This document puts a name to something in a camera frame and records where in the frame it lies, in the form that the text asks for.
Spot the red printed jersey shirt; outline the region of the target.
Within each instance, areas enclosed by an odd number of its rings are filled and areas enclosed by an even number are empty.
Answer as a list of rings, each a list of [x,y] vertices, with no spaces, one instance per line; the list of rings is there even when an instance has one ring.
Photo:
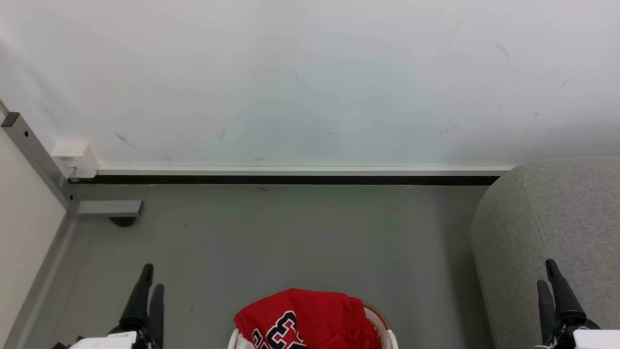
[[[290,288],[234,317],[254,349],[383,349],[362,300],[341,292]]]

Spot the grey metal frame post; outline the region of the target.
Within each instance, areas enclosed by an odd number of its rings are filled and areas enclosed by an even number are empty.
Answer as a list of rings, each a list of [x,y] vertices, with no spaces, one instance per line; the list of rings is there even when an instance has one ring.
[[[1,126],[69,216],[75,216],[79,201],[24,117],[18,112],[8,112]]]

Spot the white basket with brown rim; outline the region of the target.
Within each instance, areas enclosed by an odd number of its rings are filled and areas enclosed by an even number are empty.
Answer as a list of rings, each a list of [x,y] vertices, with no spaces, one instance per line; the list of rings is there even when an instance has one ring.
[[[372,303],[363,301],[363,305],[366,318],[373,324],[382,349],[399,349],[397,338],[385,314]],[[239,329],[235,328],[228,341],[227,349],[254,349],[251,344],[244,343],[244,340]]]

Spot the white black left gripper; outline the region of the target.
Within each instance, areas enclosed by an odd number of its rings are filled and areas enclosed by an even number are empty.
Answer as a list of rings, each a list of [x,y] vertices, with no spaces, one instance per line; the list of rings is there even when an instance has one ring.
[[[142,268],[120,318],[120,328],[107,336],[85,337],[68,345],[68,349],[156,349],[164,345],[164,285],[155,285],[149,305],[153,264]]]

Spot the grey metal foot bar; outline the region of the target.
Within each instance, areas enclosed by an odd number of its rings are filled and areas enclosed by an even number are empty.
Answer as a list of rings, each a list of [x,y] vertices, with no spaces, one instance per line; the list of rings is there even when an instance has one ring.
[[[87,200],[80,201],[76,214],[81,216],[137,217],[142,209],[142,200]]]

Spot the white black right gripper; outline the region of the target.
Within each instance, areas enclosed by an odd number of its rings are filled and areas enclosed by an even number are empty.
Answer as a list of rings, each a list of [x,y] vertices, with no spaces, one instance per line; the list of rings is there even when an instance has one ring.
[[[547,346],[547,349],[620,349],[620,330],[589,329],[580,326],[586,322],[587,316],[556,261],[546,260],[545,269],[554,298],[547,283],[538,280],[542,345]],[[554,338],[557,327],[555,317],[564,325],[579,327],[562,329]]]

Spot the white plastic wall box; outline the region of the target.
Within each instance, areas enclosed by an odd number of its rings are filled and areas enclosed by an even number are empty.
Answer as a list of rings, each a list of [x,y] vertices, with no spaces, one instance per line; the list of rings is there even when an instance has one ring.
[[[51,158],[66,179],[95,177],[99,161],[86,142],[56,142]]]

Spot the white and black baseboard strip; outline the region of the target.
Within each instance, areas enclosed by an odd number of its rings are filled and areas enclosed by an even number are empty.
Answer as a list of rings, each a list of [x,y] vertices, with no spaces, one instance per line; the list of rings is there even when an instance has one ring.
[[[513,166],[102,166],[71,185],[486,186]]]

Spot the grey fabric sofa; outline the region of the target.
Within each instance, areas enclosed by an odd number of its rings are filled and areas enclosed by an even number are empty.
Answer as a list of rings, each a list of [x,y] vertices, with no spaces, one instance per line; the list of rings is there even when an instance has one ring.
[[[536,283],[550,258],[588,318],[620,330],[620,157],[515,167],[488,188],[469,231],[495,349],[540,344]]]

